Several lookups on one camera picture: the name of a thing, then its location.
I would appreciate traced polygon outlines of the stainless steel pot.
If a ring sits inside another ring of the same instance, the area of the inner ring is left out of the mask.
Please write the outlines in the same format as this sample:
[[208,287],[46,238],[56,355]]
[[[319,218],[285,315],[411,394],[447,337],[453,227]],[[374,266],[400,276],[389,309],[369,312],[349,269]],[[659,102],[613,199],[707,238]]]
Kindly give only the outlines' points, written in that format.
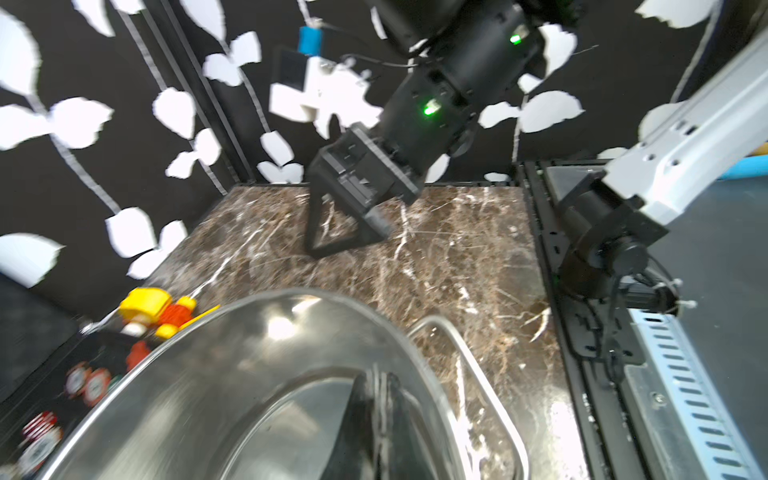
[[355,378],[396,375],[436,466],[475,479],[467,429],[414,344],[451,340],[501,422],[526,479],[523,440],[458,330],[430,315],[408,331],[352,298],[268,291],[207,316],[156,348],[50,457],[43,479],[323,479]]

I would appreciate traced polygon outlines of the long metal spoon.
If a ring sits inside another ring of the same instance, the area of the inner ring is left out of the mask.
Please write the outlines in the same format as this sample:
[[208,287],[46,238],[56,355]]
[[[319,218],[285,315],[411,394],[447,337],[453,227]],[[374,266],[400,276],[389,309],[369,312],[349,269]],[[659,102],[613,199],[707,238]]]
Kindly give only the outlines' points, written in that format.
[[398,377],[358,375],[323,479],[436,479],[438,473]]

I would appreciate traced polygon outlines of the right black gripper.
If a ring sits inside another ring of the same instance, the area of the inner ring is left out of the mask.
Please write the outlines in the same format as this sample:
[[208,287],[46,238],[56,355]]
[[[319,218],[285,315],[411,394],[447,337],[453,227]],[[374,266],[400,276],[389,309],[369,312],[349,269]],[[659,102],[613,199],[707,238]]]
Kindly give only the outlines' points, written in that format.
[[305,179],[304,250],[314,259],[387,240],[392,225],[378,206],[392,198],[411,205],[423,190],[423,181],[395,163],[360,123],[318,151]]

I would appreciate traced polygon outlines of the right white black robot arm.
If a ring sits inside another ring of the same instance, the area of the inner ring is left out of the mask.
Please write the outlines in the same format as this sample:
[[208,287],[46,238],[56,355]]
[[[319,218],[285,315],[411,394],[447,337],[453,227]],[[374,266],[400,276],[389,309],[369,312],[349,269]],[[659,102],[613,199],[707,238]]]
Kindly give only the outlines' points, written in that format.
[[[579,115],[550,91],[519,107],[510,86],[558,68],[571,51],[555,38],[578,18],[572,1],[378,1],[407,76],[371,124],[348,126],[306,172],[306,252],[328,257],[386,240],[385,201],[420,196],[431,166],[458,156],[479,128],[508,118],[527,133]],[[615,292],[644,272],[649,247],[715,180],[767,138],[767,37],[755,36],[635,146],[587,174],[556,203],[569,246],[562,286],[584,298]]]

